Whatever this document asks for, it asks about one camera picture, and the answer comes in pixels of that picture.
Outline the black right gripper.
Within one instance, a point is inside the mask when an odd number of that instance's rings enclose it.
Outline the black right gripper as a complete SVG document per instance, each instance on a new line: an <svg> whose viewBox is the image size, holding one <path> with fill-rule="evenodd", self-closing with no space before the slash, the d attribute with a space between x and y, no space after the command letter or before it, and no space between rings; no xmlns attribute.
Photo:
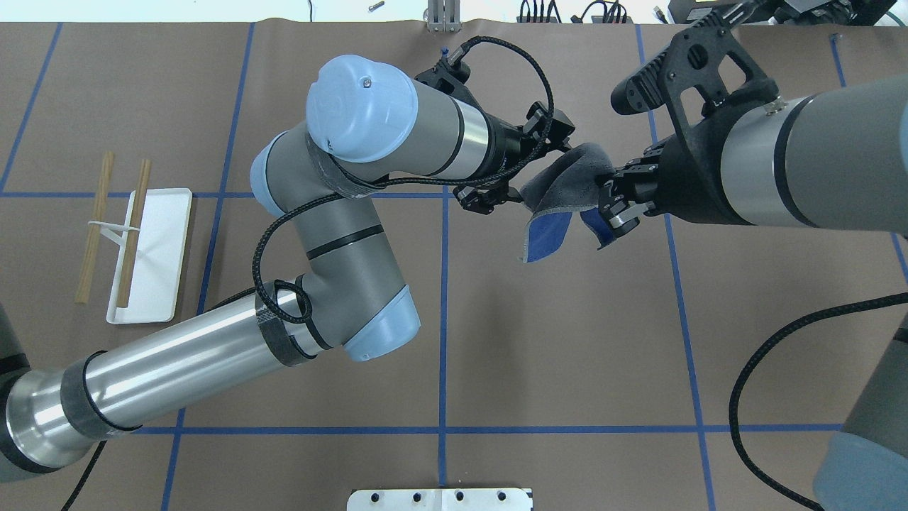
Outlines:
<svg viewBox="0 0 908 511"><path fill-rule="evenodd" d="M641 158L628 161L613 177L597 177L599 215L613 236L622 237L640 224L640 217L667 214L656 201L660 159L667 138L648 146Z"/></svg>

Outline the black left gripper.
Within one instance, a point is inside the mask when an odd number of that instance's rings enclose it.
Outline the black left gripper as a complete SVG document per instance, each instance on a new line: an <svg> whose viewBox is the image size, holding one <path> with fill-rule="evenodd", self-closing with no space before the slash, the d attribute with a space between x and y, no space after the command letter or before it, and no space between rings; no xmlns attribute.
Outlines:
<svg viewBox="0 0 908 511"><path fill-rule="evenodd" d="M570 136L576 130L567 114L558 108L550 109L541 101L535 101L528 108L523 125L512 125L493 114L489 117L489 125L490 172L493 174L511 172L522 160L532 162L555 150L568 151L571 149ZM483 187L461 185L454 188L453 195L465 211L483 216L502 204L524 201L509 183Z"/></svg>

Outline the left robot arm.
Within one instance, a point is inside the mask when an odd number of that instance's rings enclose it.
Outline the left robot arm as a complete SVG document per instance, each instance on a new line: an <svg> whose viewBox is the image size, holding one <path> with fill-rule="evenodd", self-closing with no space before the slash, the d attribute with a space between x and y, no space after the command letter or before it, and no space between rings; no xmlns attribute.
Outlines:
<svg viewBox="0 0 908 511"><path fill-rule="evenodd" d="M369 361L421 321L372 195L398 185L510 192L510 178L557 146L553 91L526 125L485 112L467 90L465 49L409 77L357 55L332 58L305 120L250 169L273 216L252 258L253 287L209 311L61 370L36 370L2 316L2 482L54 473L146 421L320 353Z"/></svg>

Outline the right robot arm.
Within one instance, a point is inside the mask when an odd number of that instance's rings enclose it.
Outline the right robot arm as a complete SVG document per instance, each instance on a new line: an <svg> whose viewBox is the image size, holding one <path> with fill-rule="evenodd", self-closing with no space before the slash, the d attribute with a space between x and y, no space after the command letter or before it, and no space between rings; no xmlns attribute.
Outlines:
<svg viewBox="0 0 908 511"><path fill-rule="evenodd" d="M696 126L597 178L607 239L640 216L696 224L906 235L906 77L746 106L740 89ZM811 510L906 508L906 323L901 322L814 477L814 498L749 455L739 407L746 383L782 340L823 320L906 304L906 294L836 305L776 331L742 367L729 397L733 448L759 480Z"/></svg>

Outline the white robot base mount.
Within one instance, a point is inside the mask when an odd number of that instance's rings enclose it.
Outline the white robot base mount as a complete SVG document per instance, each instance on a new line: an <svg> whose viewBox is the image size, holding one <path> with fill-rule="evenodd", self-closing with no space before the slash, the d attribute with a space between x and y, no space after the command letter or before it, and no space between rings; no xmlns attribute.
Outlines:
<svg viewBox="0 0 908 511"><path fill-rule="evenodd" d="M403 488L361 489L347 510L534 510L531 489Z"/></svg>

